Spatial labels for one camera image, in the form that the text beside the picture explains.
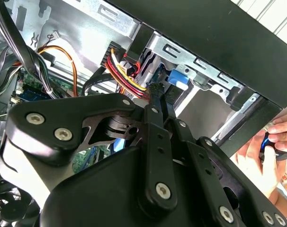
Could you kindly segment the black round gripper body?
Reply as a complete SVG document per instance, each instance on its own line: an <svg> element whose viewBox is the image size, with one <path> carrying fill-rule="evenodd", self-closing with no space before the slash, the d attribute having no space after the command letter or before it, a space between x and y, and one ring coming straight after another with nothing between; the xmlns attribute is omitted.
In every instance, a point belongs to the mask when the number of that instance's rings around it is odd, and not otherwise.
<svg viewBox="0 0 287 227"><path fill-rule="evenodd" d="M138 203L140 155L116 153L57 185L40 216L43 227L214 227L206 202L185 166L173 163L178 204L151 217Z"/></svg>

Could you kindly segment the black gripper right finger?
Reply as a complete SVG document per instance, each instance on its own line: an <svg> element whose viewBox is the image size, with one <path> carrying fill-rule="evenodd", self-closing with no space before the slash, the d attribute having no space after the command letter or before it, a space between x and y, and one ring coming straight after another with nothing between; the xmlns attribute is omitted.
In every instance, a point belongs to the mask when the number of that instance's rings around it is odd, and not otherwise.
<svg viewBox="0 0 287 227"><path fill-rule="evenodd" d="M287 227L287 218L209 138L193 138L162 100L164 126L172 134L177 208L170 227Z"/></svg>

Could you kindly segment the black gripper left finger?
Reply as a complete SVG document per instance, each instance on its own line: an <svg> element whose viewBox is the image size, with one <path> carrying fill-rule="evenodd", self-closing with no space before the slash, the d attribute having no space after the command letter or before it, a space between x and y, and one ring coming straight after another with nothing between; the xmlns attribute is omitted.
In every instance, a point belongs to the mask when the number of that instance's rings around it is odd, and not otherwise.
<svg viewBox="0 0 287 227"><path fill-rule="evenodd" d="M177 206L170 133L164 128L159 84L151 84L148 105L122 94L26 102L11 109L7 137L22 151L49 166L66 166L78 151L124 139L122 151L140 155L140 206L162 215Z"/></svg>

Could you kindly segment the person's left hand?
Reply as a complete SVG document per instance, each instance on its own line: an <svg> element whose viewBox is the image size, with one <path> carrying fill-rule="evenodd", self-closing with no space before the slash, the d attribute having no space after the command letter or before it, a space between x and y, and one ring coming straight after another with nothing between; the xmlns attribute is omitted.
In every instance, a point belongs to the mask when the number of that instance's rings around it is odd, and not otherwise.
<svg viewBox="0 0 287 227"><path fill-rule="evenodd" d="M286 161L277 161L276 153L270 146L264 150L264 161L260 160L260 148L265 131L259 131L231 157L231 160L267 197L276 189L286 168Z"/></svg>

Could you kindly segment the person's right hand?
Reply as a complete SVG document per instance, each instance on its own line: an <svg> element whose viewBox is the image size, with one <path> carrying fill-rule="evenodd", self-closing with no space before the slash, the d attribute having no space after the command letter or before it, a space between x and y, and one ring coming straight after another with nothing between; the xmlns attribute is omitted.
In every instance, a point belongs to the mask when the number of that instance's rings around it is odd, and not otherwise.
<svg viewBox="0 0 287 227"><path fill-rule="evenodd" d="M269 140L275 144L275 148L287 152L287 115L275 119L273 125L268 128Z"/></svg>

